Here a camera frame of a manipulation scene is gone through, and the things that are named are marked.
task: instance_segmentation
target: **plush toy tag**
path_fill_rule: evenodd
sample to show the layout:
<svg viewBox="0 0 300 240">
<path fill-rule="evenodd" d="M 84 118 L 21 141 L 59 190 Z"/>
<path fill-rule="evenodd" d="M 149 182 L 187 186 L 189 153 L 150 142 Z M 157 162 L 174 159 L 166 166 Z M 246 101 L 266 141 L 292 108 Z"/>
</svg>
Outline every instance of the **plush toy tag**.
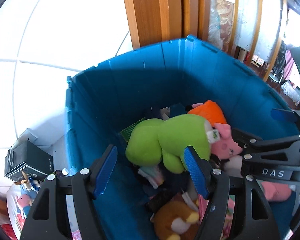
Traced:
<svg viewBox="0 0 300 240">
<path fill-rule="evenodd" d="M 209 143 L 211 143 L 211 144 L 220 141 L 219 131 L 217 129 L 207 131 L 207 138 L 208 138 Z"/>
</svg>

